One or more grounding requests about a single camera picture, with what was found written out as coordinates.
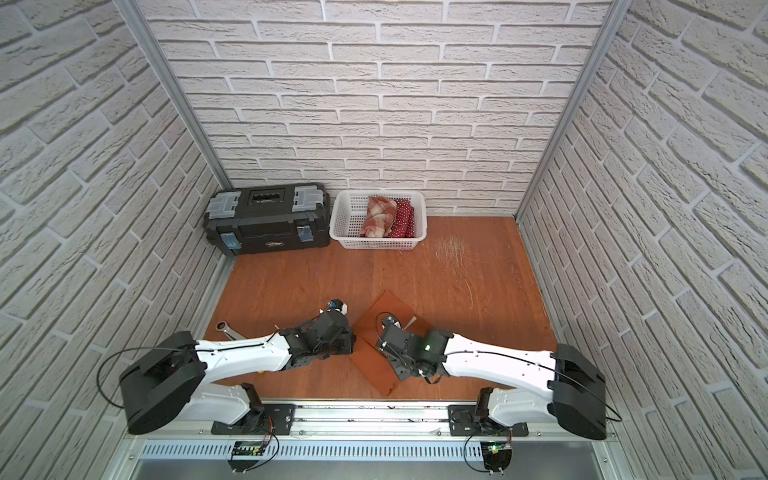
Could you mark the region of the orange brown skirt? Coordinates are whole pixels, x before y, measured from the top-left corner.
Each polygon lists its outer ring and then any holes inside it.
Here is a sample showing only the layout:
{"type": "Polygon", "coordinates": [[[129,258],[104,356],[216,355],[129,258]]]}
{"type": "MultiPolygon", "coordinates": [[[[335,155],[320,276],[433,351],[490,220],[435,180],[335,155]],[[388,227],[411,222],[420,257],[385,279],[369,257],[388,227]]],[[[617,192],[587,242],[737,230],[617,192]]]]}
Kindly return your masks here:
{"type": "Polygon", "coordinates": [[[432,328],[411,307],[391,292],[384,291],[354,324],[356,342],[350,359],[380,396],[398,400],[424,399],[428,385],[413,377],[399,380],[391,363],[376,349],[376,331],[381,331],[381,321],[390,314],[406,331],[425,335],[432,328]]]}

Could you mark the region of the red polka dot skirt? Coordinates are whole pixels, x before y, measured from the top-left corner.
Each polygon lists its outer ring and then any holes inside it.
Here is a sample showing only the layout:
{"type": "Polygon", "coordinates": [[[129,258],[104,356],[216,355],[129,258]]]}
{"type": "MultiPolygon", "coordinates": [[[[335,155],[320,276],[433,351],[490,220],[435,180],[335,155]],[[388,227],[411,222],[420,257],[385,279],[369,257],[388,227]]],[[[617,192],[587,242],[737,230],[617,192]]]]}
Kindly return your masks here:
{"type": "Polygon", "coordinates": [[[415,236],[415,209],[408,199],[396,200],[396,215],[390,228],[390,238],[413,238],[415,236]]]}

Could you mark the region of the red plaid skirt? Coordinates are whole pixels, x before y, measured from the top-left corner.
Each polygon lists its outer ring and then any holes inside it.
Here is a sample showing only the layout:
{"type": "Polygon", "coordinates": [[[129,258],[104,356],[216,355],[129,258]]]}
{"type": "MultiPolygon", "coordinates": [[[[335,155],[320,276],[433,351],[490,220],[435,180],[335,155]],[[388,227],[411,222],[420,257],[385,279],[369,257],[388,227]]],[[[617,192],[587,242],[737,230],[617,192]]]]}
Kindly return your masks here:
{"type": "Polygon", "coordinates": [[[395,200],[372,196],[368,200],[366,218],[361,227],[363,238],[386,238],[397,215],[395,200]]]}

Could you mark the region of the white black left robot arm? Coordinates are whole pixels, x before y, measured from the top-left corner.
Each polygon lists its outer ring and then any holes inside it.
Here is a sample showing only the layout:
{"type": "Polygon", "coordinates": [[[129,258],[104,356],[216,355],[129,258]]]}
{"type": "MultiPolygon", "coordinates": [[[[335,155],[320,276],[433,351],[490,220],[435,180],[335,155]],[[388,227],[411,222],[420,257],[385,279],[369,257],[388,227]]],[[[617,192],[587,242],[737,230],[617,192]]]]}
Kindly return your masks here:
{"type": "Polygon", "coordinates": [[[129,433],[148,434],[174,420],[209,421],[214,435],[276,432],[253,385],[224,386],[222,380],[351,354],[356,337],[346,312],[343,302],[333,300],[315,318],[258,338],[207,341],[179,331],[156,346],[140,347],[142,357],[119,377],[117,406],[129,433]]]}

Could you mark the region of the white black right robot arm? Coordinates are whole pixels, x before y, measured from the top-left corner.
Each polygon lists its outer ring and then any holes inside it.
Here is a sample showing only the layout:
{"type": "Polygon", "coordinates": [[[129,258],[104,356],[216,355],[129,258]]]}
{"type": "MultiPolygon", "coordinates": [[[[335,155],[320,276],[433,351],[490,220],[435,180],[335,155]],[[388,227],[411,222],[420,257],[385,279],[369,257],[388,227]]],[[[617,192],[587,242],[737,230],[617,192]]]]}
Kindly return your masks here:
{"type": "Polygon", "coordinates": [[[473,414],[480,430],[510,428],[521,422],[557,423],[588,440],[607,438],[607,423],[620,414],[606,401],[604,374],[577,348],[515,350],[430,329],[420,335],[401,327],[392,314],[375,320],[376,349],[400,380],[422,378],[429,384],[449,378],[495,383],[481,391],[473,414]]]}

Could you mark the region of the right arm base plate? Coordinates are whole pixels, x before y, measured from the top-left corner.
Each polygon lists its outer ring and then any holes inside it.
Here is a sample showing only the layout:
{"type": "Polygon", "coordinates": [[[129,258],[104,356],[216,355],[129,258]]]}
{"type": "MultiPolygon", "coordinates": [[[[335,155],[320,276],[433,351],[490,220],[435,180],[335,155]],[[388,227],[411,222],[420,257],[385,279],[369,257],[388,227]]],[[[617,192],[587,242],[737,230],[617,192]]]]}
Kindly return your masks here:
{"type": "Polygon", "coordinates": [[[453,437],[488,435],[518,438],[529,435],[526,422],[519,422],[511,427],[502,426],[489,417],[476,415],[475,410],[474,405],[455,404],[447,406],[449,430],[453,437]]]}

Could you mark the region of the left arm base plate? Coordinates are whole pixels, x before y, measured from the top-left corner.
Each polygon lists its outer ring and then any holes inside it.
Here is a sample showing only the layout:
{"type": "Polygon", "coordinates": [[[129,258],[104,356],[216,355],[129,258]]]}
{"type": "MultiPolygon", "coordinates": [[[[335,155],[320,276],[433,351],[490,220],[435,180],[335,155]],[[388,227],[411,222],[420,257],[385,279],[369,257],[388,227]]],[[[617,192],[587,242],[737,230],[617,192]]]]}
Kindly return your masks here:
{"type": "Polygon", "coordinates": [[[212,435],[258,435],[272,432],[288,435],[294,421],[296,405],[291,403],[264,404],[253,408],[232,425],[214,422],[212,435]]]}

